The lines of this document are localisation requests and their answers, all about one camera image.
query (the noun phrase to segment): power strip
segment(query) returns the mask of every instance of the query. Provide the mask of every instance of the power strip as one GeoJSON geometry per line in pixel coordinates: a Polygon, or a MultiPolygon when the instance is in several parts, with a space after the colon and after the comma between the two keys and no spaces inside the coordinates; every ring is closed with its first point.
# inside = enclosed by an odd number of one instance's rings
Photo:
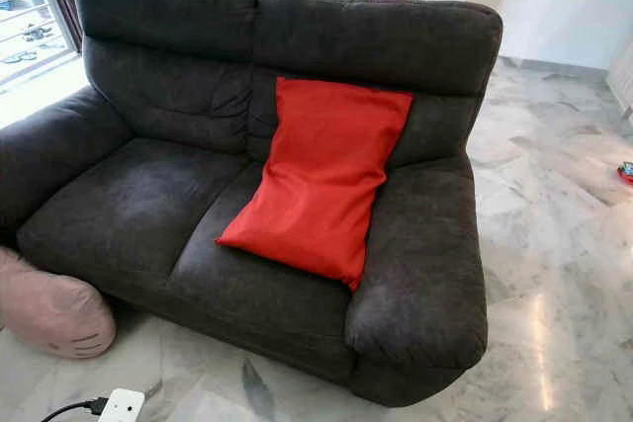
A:
{"type": "Polygon", "coordinates": [[[115,389],[99,417],[99,422],[136,422],[145,394],[128,389],[115,389]]]}

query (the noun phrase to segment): pink cushion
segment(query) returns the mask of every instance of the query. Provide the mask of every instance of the pink cushion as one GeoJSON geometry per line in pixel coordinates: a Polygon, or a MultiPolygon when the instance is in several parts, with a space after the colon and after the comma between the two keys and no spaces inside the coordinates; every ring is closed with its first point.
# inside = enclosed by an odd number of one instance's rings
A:
{"type": "Polygon", "coordinates": [[[0,321],[18,338],[62,358],[92,358],[110,347],[115,322],[89,284],[34,269],[0,247],[0,321]]]}

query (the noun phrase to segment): red cushion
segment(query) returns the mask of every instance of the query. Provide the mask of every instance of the red cushion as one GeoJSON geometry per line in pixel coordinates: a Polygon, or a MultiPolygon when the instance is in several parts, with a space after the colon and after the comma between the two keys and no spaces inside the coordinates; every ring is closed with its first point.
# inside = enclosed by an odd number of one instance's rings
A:
{"type": "Polygon", "coordinates": [[[385,163],[412,96],[278,78],[279,127],[253,199],[217,243],[356,290],[385,163]]]}

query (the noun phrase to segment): power cord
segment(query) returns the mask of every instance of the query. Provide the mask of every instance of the power cord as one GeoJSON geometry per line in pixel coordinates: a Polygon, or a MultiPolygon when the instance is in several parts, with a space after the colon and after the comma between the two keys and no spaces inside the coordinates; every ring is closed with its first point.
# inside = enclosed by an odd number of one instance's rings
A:
{"type": "Polygon", "coordinates": [[[72,409],[90,409],[90,413],[92,415],[101,415],[103,409],[106,407],[108,403],[108,397],[98,397],[92,400],[84,400],[83,402],[77,402],[75,404],[66,405],[65,407],[60,408],[59,410],[55,410],[52,414],[49,415],[42,422],[48,422],[49,420],[54,419],[59,414],[67,412],[72,409]]]}

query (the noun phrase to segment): loveseat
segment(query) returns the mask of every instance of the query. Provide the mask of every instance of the loveseat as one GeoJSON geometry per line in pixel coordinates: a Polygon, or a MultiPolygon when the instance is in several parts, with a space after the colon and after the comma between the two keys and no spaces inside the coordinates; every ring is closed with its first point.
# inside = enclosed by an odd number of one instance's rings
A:
{"type": "Polygon", "coordinates": [[[0,130],[4,245],[387,406],[432,395],[482,358],[465,144],[497,57],[496,12],[402,0],[77,4],[90,86],[0,130]],[[278,75],[414,94],[355,293],[214,242],[260,183],[278,75]]]}

